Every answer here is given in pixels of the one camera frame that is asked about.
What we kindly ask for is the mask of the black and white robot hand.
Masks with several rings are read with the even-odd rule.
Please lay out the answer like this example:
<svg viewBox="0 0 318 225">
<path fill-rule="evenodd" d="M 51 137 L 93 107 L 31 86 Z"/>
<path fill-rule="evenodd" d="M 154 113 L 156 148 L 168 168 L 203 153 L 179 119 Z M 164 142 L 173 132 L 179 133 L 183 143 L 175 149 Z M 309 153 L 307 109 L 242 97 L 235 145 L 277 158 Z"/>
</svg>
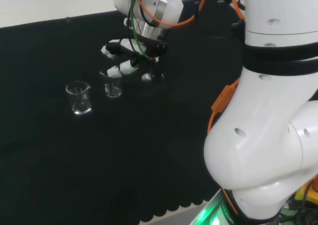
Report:
<svg viewBox="0 0 318 225">
<path fill-rule="evenodd" d="M 162 69 L 159 67 L 159 58 L 167 50 L 165 42 L 146 40 L 145 43 L 137 45 L 134 39 L 114 39 L 107 42 L 101 53 L 107 58 L 114 60 L 120 54 L 127 54 L 131 58 L 106 70 L 106 75 L 117 78 L 136 72 L 141 66 L 148 64 L 151 69 L 143 73 L 142 81 L 152 81 L 154 79 L 163 79 Z"/>
</svg>

